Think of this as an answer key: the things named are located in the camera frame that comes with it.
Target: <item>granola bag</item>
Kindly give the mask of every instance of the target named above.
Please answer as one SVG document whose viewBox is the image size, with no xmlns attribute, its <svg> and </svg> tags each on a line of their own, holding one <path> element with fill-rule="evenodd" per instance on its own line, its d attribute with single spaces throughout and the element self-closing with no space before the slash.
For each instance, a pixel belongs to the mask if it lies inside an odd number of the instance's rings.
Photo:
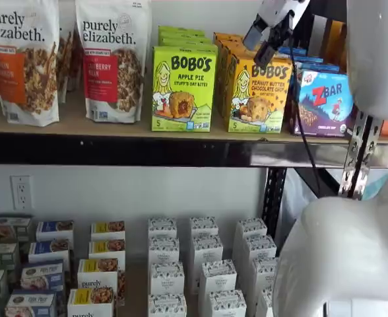
<svg viewBox="0 0 388 317">
<path fill-rule="evenodd" d="M 139 121 L 150 0 L 76 0 L 76 5 L 86 116 L 95 122 Z"/>
<path fill-rule="evenodd" d="M 9 123 L 59 121 L 57 0 L 0 0 L 0 101 Z"/>
</svg>

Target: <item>green box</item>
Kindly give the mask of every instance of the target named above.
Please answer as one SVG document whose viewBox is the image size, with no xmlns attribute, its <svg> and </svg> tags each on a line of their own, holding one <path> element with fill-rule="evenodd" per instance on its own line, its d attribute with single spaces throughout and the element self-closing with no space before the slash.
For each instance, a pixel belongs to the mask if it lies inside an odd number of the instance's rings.
<svg viewBox="0 0 388 317">
<path fill-rule="evenodd" d="M 155 46 L 153 131 L 209 132 L 216 51 Z"/>
</svg>

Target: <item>food image on box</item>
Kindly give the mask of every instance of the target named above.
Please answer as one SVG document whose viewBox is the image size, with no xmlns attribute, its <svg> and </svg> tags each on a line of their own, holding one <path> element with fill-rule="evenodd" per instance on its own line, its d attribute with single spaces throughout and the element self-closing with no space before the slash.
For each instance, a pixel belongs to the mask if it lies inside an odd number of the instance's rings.
<svg viewBox="0 0 388 317">
<path fill-rule="evenodd" d="M 303 69 L 297 78 L 297 101 L 306 135 L 344 137 L 353 126 L 354 101 L 348 75 Z M 293 112 L 291 125 L 295 134 L 300 128 Z"/>
<path fill-rule="evenodd" d="M 113 289 L 71 289 L 68 316 L 112 317 Z"/>
<path fill-rule="evenodd" d="M 153 295 L 183 294 L 184 279 L 181 262 L 152 264 L 148 293 Z"/>
<path fill-rule="evenodd" d="M 73 221 L 42 221 L 37 225 L 36 240 L 68 240 L 69 249 L 74 248 L 74 222 Z"/>
<path fill-rule="evenodd" d="M 125 239 L 125 223 L 123 221 L 91 224 L 91 241 L 122 239 Z"/>
<path fill-rule="evenodd" d="M 32 240 L 31 217 L 0 217 L 0 241 Z"/>
<path fill-rule="evenodd" d="M 56 317 L 56 298 L 51 291 L 16 289 L 5 307 L 5 317 Z"/>
<path fill-rule="evenodd" d="M 155 46 L 153 131 L 209 132 L 216 50 Z"/>
</svg>

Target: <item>shelf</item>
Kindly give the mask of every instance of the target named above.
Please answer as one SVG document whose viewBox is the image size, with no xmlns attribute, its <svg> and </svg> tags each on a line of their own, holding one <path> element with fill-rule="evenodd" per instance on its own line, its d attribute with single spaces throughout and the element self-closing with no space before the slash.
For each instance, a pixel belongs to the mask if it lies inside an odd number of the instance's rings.
<svg viewBox="0 0 388 317">
<path fill-rule="evenodd" d="M 228 133 L 214 114 L 210 133 L 151 132 L 150 107 L 135 124 L 94 123 L 85 118 L 82 92 L 59 106 L 61 121 L 47 127 L 6 122 L 0 107 L 0 164 L 120 166 L 302 166 L 309 160 L 301 137 Z M 320 167 L 342 168 L 348 140 L 308 137 Z"/>
</svg>

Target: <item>white box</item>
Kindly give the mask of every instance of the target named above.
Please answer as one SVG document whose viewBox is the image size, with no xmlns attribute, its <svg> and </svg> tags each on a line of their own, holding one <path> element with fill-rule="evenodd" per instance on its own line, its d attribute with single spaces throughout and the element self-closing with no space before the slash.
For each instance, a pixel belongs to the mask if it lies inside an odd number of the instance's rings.
<svg viewBox="0 0 388 317">
<path fill-rule="evenodd" d="M 103 300 L 101 303 L 97 300 L 100 293 L 102 293 Z M 68 300 L 68 316 L 112 317 L 113 289 L 111 287 L 71 289 Z"/>
<path fill-rule="evenodd" d="M 91 241 L 104 240 L 125 240 L 125 223 L 123 221 L 92 223 Z"/>
<path fill-rule="evenodd" d="M 250 270 L 247 273 L 247 292 L 245 294 L 249 317 L 255 315 L 261 291 L 272 287 L 277 265 L 278 258 L 257 258 L 251 262 Z"/>
<path fill-rule="evenodd" d="M 217 235 L 218 225 L 214 217 L 191 217 L 189 219 L 190 236 L 208 236 Z"/>
<path fill-rule="evenodd" d="M 125 271 L 125 240 L 94 241 L 88 244 L 89 259 L 117 259 L 118 270 Z"/>
<path fill-rule="evenodd" d="M 183 266 L 180 262 L 152 264 L 148 293 L 183 294 L 184 279 Z"/>
<path fill-rule="evenodd" d="M 188 261 L 188 285 L 193 294 L 200 287 L 201 264 L 222 260 L 223 245 L 219 236 L 198 236 L 191 238 Z"/>
<path fill-rule="evenodd" d="M 206 296 L 210 292 L 231 291 L 235 289 L 235 284 L 236 270 L 232 260 L 201 264 L 199 315 L 204 315 Z"/>
<path fill-rule="evenodd" d="M 165 217 L 149 219 L 148 237 L 176 238 L 176 219 Z"/>
<path fill-rule="evenodd" d="M 186 317 L 187 303 L 183 294 L 148 296 L 148 317 Z"/>
<path fill-rule="evenodd" d="M 148 268 L 152 264 L 179 261 L 179 240 L 177 238 L 150 238 L 148 240 Z"/>
<path fill-rule="evenodd" d="M 207 296 L 205 317 L 245 317 L 245 304 L 242 292 L 233 291 L 211 292 Z"/>
<path fill-rule="evenodd" d="M 254 234 L 261 234 L 265 236 L 266 233 L 267 227 L 260 218 L 240 220 L 237 222 L 235 227 L 234 245 L 232 246 L 232 260 L 234 261 L 238 273 L 241 268 L 241 252 L 244 238 Z"/>
<path fill-rule="evenodd" d="M 42 221 L 37 225 L 36 241 L 65 240 L 69 241 L 69 249 L 74 249 L 73 221 Z"/>
</svg>

